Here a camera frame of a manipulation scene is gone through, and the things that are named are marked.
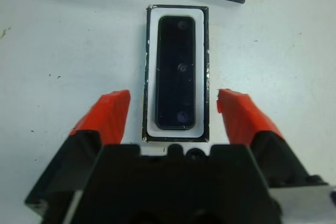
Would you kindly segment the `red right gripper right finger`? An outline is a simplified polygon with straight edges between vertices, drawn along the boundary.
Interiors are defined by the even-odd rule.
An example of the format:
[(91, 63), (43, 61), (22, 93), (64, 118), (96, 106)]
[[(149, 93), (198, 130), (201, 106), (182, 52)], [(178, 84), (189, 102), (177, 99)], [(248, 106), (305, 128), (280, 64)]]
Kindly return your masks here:
[(322, 186), (319, 175), (310, 175), (290, 148), (276, 124), (249, 95), (230, 89), (218, 92), (217, 109), (231, 144), (248, 146), (271, 188)]

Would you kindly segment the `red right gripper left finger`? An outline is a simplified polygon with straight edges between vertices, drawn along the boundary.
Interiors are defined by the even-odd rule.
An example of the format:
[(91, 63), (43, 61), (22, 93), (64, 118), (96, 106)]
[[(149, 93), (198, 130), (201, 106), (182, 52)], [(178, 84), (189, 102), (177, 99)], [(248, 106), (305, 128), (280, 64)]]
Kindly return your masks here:
[(37, 204), (52, 193), (83, 189), (100, 149), (121, 143), (130, 99), (128, 90), (102, 95), (69, 133), (25, 202)]

